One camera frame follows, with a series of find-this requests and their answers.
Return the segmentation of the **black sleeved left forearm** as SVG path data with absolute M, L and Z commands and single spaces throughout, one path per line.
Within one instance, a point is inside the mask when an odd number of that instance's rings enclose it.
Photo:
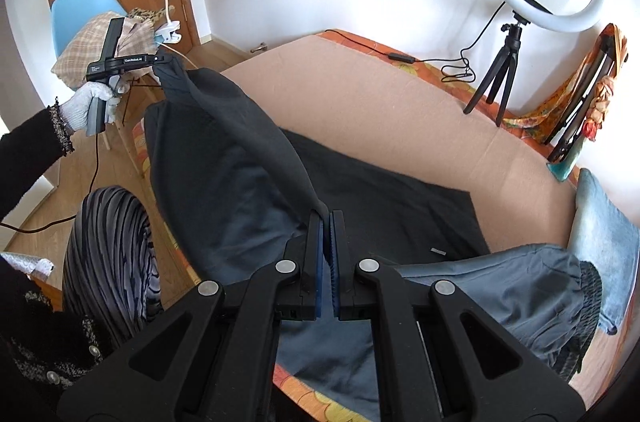
M 2 136 L 0 142 L 1 218 L 20 203 L 58 159 L 73 153 L 70 129 L 55 103 Z

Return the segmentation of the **white gloved left hand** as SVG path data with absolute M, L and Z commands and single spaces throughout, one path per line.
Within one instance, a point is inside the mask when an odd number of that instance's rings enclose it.
M 105 130 L 115 121 L 120 95 L 102 82 L 86 82 L 60 106 L 63 123 L 70 132 L 84 131 L 88 136 Z

